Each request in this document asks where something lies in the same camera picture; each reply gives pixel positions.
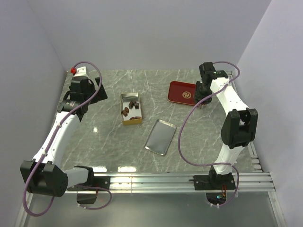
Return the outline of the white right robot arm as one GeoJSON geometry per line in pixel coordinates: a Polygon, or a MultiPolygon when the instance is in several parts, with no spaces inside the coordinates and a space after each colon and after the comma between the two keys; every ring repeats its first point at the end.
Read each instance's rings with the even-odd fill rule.
{"type": "Polygon", "coordinates": [[[196,82],[195,104],[209,104],[211,95],[215,95],[226,114],[221,129],[223,145],[208,177],[209,185],[219,189],[232,175],[232,165],[239,154],[255,139],[258,112],[240,99],[224,70],[216,70],[212,62],[204,62],[199,71],[201,80],[196,82]]]}

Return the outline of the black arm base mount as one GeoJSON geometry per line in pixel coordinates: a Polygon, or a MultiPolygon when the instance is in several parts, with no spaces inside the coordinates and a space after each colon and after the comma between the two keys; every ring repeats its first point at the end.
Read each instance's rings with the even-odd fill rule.
{"type": "Polygon", "coordinates": [[[228,175],[195,175],[193,180],[194,189],[196,191],[211,191],[211,190],[234,190],[236,189],[236,184],[234,177],[231,173],[228,175]]]}

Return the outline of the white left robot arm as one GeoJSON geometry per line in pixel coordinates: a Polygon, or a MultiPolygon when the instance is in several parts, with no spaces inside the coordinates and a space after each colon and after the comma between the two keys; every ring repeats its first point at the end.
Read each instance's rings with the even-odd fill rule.
{"type": "Polygon", "coordinates": [[[61,197],[68,188],[78,184],[84,190],[94,187],[91,167],[75,166],[63,171],[61,161],[89,105],[107,99],[107,94],[100,78],[91,80],[85,66],[73,67],[71,73],[69,90],[58,106],[49,135],[33,159],[21,164],[20,171],[28,193],[61,197]]]}

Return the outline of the silver tin lid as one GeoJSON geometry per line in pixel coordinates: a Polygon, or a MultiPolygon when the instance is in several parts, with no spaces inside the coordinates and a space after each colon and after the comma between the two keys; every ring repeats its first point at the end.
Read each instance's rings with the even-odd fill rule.
{"type": "Polygon", "coordinates": [[[158,119],[151,130],[144,148],[161,156],[166,155],[175,131],[175,125],[158,119]]]}

